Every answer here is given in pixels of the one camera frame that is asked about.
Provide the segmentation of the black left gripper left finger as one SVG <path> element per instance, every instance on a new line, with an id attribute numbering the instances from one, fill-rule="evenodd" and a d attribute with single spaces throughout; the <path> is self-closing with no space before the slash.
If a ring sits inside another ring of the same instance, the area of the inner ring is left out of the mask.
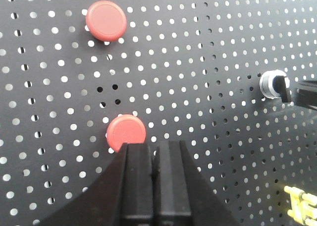
<path id="1" fill-rule="evenodd" d="M 42 226 L 153 225 L 152 162 L 147 144 L 123 144 L 109 166 Z"/>

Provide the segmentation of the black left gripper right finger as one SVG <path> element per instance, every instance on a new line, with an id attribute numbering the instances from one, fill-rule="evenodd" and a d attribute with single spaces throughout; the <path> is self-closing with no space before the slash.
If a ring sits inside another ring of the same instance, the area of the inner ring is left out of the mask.
<path id="1" fill-rule="evenodd" d="M 198 172 L 184 141 L 160 142 L 153 166 L 156 226 L 237 226 Z"/>

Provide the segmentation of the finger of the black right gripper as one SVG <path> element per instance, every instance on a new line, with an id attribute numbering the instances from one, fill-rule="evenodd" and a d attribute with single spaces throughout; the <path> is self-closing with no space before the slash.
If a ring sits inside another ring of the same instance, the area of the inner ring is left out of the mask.
<path id="1" fill-rule="evenodd" d="M 317 81 L 303 80 L 295 84 L 294 105 L 311 110 L 317 109 Z"/>

